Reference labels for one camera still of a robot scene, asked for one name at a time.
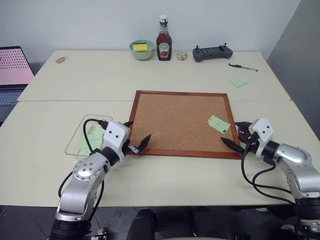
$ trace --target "game controller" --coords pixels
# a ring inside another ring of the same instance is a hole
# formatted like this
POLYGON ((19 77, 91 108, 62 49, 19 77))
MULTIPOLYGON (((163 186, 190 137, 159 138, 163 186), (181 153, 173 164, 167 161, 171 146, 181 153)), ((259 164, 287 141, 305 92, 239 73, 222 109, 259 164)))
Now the game controller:
POLYGON ((199 48, 196 46, 192 51, 193 58, 197 63, 208 59, 229 59, 233 53, 234 52, 227 47, 227 43, 219 47, 199 48))

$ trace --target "bottle cap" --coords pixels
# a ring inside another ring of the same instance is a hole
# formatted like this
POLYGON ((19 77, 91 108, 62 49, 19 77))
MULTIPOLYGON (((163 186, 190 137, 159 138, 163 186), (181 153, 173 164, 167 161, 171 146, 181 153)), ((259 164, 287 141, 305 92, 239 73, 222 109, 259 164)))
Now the bottle cap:
POLYGON ((168 16, 167 15, 160 15, 160 23, 167 23, 168 16))

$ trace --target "green bowl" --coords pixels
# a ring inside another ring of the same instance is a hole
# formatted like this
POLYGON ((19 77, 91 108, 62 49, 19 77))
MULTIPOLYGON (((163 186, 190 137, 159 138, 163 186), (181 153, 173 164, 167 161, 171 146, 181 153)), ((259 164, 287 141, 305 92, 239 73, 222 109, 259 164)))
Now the green bowl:
POLYGON ((132 53, 133 56, 135 56, 137 59, 139 60, 147 60, 149 58, 151 58, 154 55, 154 50, 155 50, 155 45, 148 40, 136 40, 133 41, 132 43, 130 43, 130 51, 132 53), (148 49, 149 51, 146 52, 135 52, 134 51, 134 44, 142 44, 142 43, 146 43, 148 45, 148 49))

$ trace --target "yellow sponge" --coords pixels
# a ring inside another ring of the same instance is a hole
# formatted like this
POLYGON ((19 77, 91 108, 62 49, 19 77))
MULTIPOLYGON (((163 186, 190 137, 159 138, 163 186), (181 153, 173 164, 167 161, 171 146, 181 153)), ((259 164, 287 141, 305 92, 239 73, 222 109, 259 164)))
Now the yellow sponge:
POLYGON ((133 51, 135 51, 137 53, 148 52, 149 51, 148 44, 146 44, 146 43, 134 43, 133 44, 133 51))

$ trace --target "cable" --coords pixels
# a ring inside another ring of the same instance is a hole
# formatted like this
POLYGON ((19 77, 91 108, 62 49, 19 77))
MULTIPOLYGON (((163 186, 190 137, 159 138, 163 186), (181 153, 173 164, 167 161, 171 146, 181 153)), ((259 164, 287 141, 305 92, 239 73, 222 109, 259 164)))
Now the cable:
POLYGON ((0 218, 2 217, 3 214, 5 214, 5 211, 7 210, 8 206, 5 206, 4 210, 0 213, 0 218))
POLYGON ((269 197, 269 198, 272 198, 272 199, 281 200, 281 201, 285 201, 285 202, 287 202, 287 203, 289 203, 289 204, 294 204, 292 201, 290 201, 290 200, 288 200, 288 199, 286 199, 286 198, 279 197, 279 196, 272 196, 272 195, 266 194, 266 193, 262 192, 261 190, 259 190, 259 189, 257 188, 257 184, 255 184, 255 181, 256 181, 257 177, 259 177, 261 174, 270 172, 270 171, 274 170, 275 168, 276 168, 276 164, 273 164, 271 168, 268 168, 268 169, 266 169, 266 170, 262 170, 262 171, 258 172, 256 175, 254 175, 254 177, 253 177, 253 179, 252 179, 252 183, 253 183, 254 189, 255 189, 258 193, 260 193, 260 194, 262 194, 262 195, 264 195, 264 196, 266 196, 266 197, 269 197))
POLYGON ((70 176, 72 175, 72 171, 68 174, 68 176, 65 177, 65 179, 62 181, 59 190, 58 190, 58 196, 59 198, 61 198, 61 190, 63 188, 63 186, 65 185, 66 181, 68 180, 68 178, 70 178, 70 176))
POLYGON ((87 125, 88 122, 97 122, 97 123, 99 123, 99 120, 94 119, 94 118, 89 118, 89 119, 85 120, 84 123, 83 123, 83 135, 84 135, 84 139, 85 139, 85 141, 86 141, 86 144, 88 145, 88 148, 89 148, 90 152, 92 153, 93 150, 92 150, 92 147, 91 147, 90 142, 89 142, 89 140, 88 140, 88 136, 87 136, 87 132, 86 132, 86 125, 87 125))
POLYGON ((95 223, 98 226, 98 229, 100 229, 100 225, 99 225, 99 222, 98 222, 97 218, 95 216, 93 216, 93 219, 95 220, 95 223))
POLYGON ((95 204, 95 206, 93 208, 93 211, 92 211, 92 213, 90 215, 90 218, 89 218, 90 222, 91 222, 91 219, 93 218, 93 216, 94 216, 94 214, 95 214, 95 212, 96 212, 96 210, 98 208, 98 205, 99 205, 99 203, 101 201, 102 195, 104 193, 104 188, 105 188, 105 181, 103 180, 102 183, 101 183, 101 190, 100 190, 100 195, 99 195, 98 201, 96 201, 96 204, 95 204))
MULTIPOLYGON (((245 172, 245 158, 246 158, 246 155, 248 153, 248 150, 249 150, 249 147, 250 147, 250 144, 247 143, 247 145, 245 146, 245 149, 243 151, 243 154, 242 154, 242 158, 241 158, 241 171, 242 171, 242 175, 244 177, 244 179, 251 185, 254 185, 252 181, 250 181, 246 175, 246 172, 245 172)), ((287 190, 287 189, 284 189, 282 187, 278 187, 278 186, 268 186, 268 185, 261 185, 261 184, 256 184, 255 185, 259 188, 265 188, 265 189, 275 189, 275 190, 279 190, 279 191, 283 191, 283 192, 286 192, 288 194, 291 194, 291 191, 287 190)))

